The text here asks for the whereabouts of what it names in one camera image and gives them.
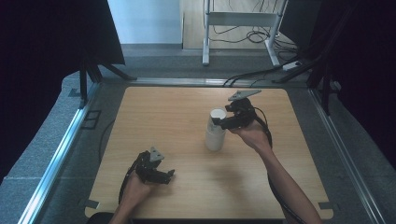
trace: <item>gray floor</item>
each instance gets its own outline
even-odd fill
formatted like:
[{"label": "gray floor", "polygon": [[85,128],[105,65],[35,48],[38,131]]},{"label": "gray floor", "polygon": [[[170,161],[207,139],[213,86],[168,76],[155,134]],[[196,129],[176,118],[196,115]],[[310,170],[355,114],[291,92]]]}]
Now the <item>gray floor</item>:
[{"label": "gray floor", "polygon": [[[99,85],[90,106],[101,111],[94,129],[84,122],[77,139],[57,175],[49,196],[35,223],[85,223],[85,202],[106,148],[112,121],[117,116],[125,88],[133,85],[152,85],[153,82],[191,83],[203,85],[205,78],[224,81],[228,77],[271,67],[268,56],[258,51],[211,51],[210,65],[202,67],[202,52],[180,49],[124,49],[126,66],[119,69],[139,77],[126,82],[101,67],[104,82]],[[268,74],[255,87],[284,88],[290,97],[306,142],[318,167],[323,185],[332,203],[334,217],[327,223],[374,223],[364,208],[365,203],[351,178],[343,157],[337,150],[316,102],[304,86],[308,74],[303,74],[285,85],[274,85],[268,80],[285,76],[282,71]],[[249,85],[253,80],[235,83],[235,87]],[[35,187],[44,174],[50,159],[76,114],[79,105],[78,74],[64,80],[63,91],[47,120],[31,145],[16,163],[0,188],[0,222],[17,223]],[[331,119],[340,133],[347,152],[353,158],[364,184],[373,195],[385,222],[396,219],[395,170],[382,156],[375,143],[359,123],[343,108],[336,95],[331,96]]]}]

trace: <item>metal frame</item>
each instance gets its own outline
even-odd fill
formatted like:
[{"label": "metal frame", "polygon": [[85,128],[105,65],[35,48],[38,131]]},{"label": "metal frame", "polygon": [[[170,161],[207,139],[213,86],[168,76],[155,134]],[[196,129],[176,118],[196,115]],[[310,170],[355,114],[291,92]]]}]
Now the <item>metal frame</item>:
[{"label": "metal frame", "polygon": [[[106,83],[129,83],[132,86],[179,86],[179,87],[222,87],[226,79],[214,78],[167,78],[167,77],[140,77],[136,81],[125,81],[113,79],[107,80]],[[306,88],[303,82],[275,83],[272,80],[255,80],[239,79],[233,84],[233,88]]]},{"label": "metal frame", "polygon": [[272,27],[269,39],[265,40],[265,47],[273,66],[280,66],[273,49],[276,33],[279,29],[283,12],[288,0],[283,0],[280,10],[275,13],[244,13],[244,12],[210,12],[210,0],[206,0],[205,10],[205,38],[203,46],[202,64],[209,65],[209,26],[260,26]]},{"label": "metal frame", "polygon": [[[94,96],[96,90],[98,88],[97,83],[93,83],[92,87],[89,92],[90,98]],[[56,175],[60,171],[62,164],[67,156],[67,153],[77,135],[78,128],[82,124],[84,117],[89,110],[92,100],[90,100],[86,106],[83,108],[78,109],[75,116],[73,117],[69,127],[66,130],[66,133],[61,140],[58,148],[55,151],[51,161],[49,162],[49,166],[47,167],[43,177],[41,178],[40,182],[38,183],[35,192],[33,193],[32,198],[30,199],[29,203],[27,204],[20,220],[19,224],[25,223],[34,223],[35,219],[43,206],[47,196],[50,193],[50,188],[52,184],[55,182]]]}]

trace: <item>wooden table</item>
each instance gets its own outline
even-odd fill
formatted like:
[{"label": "wooden table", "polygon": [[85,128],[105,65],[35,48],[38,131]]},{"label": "wooden table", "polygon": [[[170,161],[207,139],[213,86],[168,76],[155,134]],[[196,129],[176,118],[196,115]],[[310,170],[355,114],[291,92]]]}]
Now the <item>wooden table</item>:
[{"label": "wooden table", "polygon": [[[228,105],[237,89],[131,87],[125,91],[87,207],[114,212],[124,175],[140,152],[156,147],[165,156],[158,170],[175,169],[169,185],[160,185],[135,210],[138,218],[280,218],[281,208],[268,186],[257,153],[227,131],[224,147],[205,147],[212,108]],[[249,97],[262,109],[273,134],[274,152],[324,219],[332,209],[318,171],[284,90],[265,89]]]}]

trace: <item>paper cup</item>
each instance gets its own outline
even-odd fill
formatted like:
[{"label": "paper cup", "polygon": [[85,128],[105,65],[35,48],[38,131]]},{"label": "paper cup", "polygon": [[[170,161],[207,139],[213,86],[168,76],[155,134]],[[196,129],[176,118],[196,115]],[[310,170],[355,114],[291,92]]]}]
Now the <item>paper cup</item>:
[{"label": "paper cup", "polygon": [[224,144],[225,130],[221,126],[215,125],[212,118],[225,119],[227,112],[223,108],[214,108],[210,111],[209,121],[207,122],[205,144],[210,151],[219,151]]}]

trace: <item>wire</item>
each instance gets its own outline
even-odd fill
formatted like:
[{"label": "wire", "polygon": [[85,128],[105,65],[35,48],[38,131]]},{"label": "wire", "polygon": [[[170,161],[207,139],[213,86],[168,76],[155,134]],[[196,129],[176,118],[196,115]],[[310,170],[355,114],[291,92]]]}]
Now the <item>wire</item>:
[{"label": "wire", "polygon": [[271,69],[267,69],[267,70],[262,70],[262,71],[258,71],[258,72],[251,72],[251,73],[246,73],[246,74],[242,74],[242,75],[237,75],[237,76],[233,76],[228,78],[222,85],[222,87],[225,87],[225,85],[227,84],[227,82],[229,82],[230,80],[233,79],[233,81],[231,82],[231,84],[229,85],[229,87],[232,87],[233,84],[240,78],[242,77],[255,77],[257,75],[261,75],[263,73],[271,73],[271,72],[275,72],[276,70],[279,70],[280,68],[282,68],[283,65],[294,62],[296,59],[298,59],[298,56],[294,56],[293,58],[291,58],[290,60],[282,63],[280,66],[278,67],[274,67]]},{"label": "wire", "polygon": [[299,224],[305,224],[305,222],[297,215],[295,214],[289,207],[288,205],[285,203],[285,201],[283,201],[282,197],[279,195],[279,193],[277,192],[270,176],[268,176],[268,184],[270,185],[270,189],[271,191],[274,193],[274,196],[276,198],[276,200],[279,202],[279,204],[282,206],[282,208],[285,209],[285,211],[287,213],[289,213],[289,215],[291,215],[291,217]]},{"label": "wire", "polygon": [[288,50],[281,50],[277,52],[277,57],[280,58],[283,61],[290,61],[290,59],[285,59],[283,56],[281,56],[281,53],[290,53],[290,51]]},{"label": "wire", "polygon": [[265,78],[263,77],[263,78],[259,78],[259,79],[256,79],[253,83],[251,83],[250,84],[250,88],[252,88],[253,87],[253,85],[256,83],[256,82],[259,82],[259,81],[263,81],[263,80],[265,80]]},{"label": "wire", "polygon": [[286,49],[286,50],[289,50],[289,51],[297,51],[297,48],[285,47],[285,46],[282,46],[280,43],[286,44],[287,42],[284,42],[284,41],[281,42],[280,40],[275,40],[274,41],[274,46],[276,46],[278,49]]},{"label": "wire", "polygon": [[275,12],[276,4],[277,4],[277,0],[275,0],[275,3],[274,3],[273,13]]},{"label": "wire", "polygon": [[280,42],[280,43],[282,43],[282,44],[288,44],[288,45],[296,46],[296,44],[294,44],[294,43],[289,43],[289,42],[286,42],[286,41],[277,40],[277,42]]},{"label": "wire", "polygon": [[255,109],[259,110],[260,112],[262,112],[262,116],[264,117],[265,124],[267,125],[267,128],[268,128],[268,121],[267,121],[267,117],[265,117],[264,112],[258,107],[253,107],[253,108],[255,108]]},{"label": "wire", "polygon": [[[260,12],[265,12],[268,9],[270,3],[269,3],[269,0],[268,0],[266,8],[265,8],[265,10],[263,10],[264,3],[265,3],[265,0],[259,0],[256,3],[256,5],[254,6],[254,8],[252,9],[252,12],[254,12],[254,10],[256,9],[256,7],[259,4],[261,4],[259,11]],[[233,11],[233,7],[231,6],[231,0],[228,1],[228,5],[229,5],[229,8],[231,9],[231,11]],[[205,1],[203,2],[203,8],[204,8],[204,14],[205,14]],[[212,10],[215,11],[215,1],[213,1]],[[225,31],[221,31],[221,32],[218,32],[216,30],[216,26],[212,25],[212,27],[213,27],[213,31],[215,32],[215,34],[222,35],[222,34],[230,32],[230,31],[232,31],[232,30],[234,30],[236,28],[239,28],[240,26],[235,26],[235,27],[229,28],[229,29],[227,29]],[[231,43],[231,44],[236,44],[236,43],[240,43],[242,41],[248,40],[251,43],[260,44],[260,43],[264,42],[264,40],[269,37],[269,32],[267,30],[265,30],[263,27],[259,27],[258,28],[258,29],[262,28],[263,32],[261,32],[260,30],[259,31],[255,31],[254,28],[255,27],[252,28],[252,31],[247,33],[247,36],[245,38],[242,38],[242,39],[239,39],[239,40],[214,39],[214,38],[210,38],[210,37],[209,37],[209,40],[215,41],[215,42],[217,41],[217,42]],[[253,36],[257,36],[259,38],[259,40],[253,40],[252,39]]]}]

